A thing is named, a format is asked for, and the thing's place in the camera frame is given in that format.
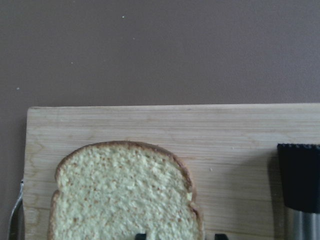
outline metal handle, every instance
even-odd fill
[[[319,240],[320,213],[308,213],[286,207],[286,240]]]
[[[24,180],[21,180],[19,195],[10,216],[9,228],[8,228],[8,240],[18,240],[19,209],[22,206],[22,198],[24,194],[23,189],[24,189]]]

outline stainless steel utensil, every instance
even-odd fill
[[[19,233],[19,210],[22,206],[23,199],[23,189],[24,189],[24,180],[20,182],[20,191],[18,198],[14,204],[14,207],[11,212],[9,227],[8,227],[8,240],[18,240]]]
[[[320,145],[278,144],[286,240],[320,239]]]

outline white bread slice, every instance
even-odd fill
[[[190,172],[167,150],[142,142],[87,145],[55,173],[49,240],[203,240]]]

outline black handle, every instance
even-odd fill
[[[146,233],[138,233],[135,235],[134,240],[146,240],[147,239],[147,234]]]
[[[285,206],[320,213],[320,145],[278,144]]]
[[[218,234],[217,233],[214,235],[214,240],[229,240],[229,238],[225,234],[222,234],[222,233]]]

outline wooden cutting board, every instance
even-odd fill
[[[32,107],[27,115],[26,240],[47,239],[54,174],[73,150],[130,140],[159,145],[193,173],[207,239],[283,239],[277,143],[320,143],[320,104]]]

